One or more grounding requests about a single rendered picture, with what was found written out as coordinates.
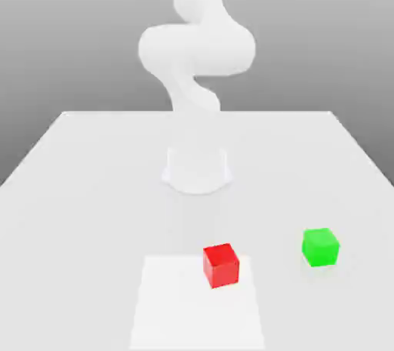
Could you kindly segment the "small red cube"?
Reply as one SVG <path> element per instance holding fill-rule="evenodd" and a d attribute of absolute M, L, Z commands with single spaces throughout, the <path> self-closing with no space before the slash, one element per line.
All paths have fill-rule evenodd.
<path fill-rule="evenodd" d="M 230 243 L 203 249 L 203 272 L 212 289 L 236 284 L 240 262 Z"/>

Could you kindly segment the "small green cube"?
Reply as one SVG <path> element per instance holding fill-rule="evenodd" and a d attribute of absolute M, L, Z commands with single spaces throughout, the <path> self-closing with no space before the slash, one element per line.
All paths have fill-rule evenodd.
<path fill-rule="evenodd" d="M 331 229 L 306 229 L 302 238 L 302 254 L 311 267 L 335 265 L 339 255 L 339 240 Z"/>

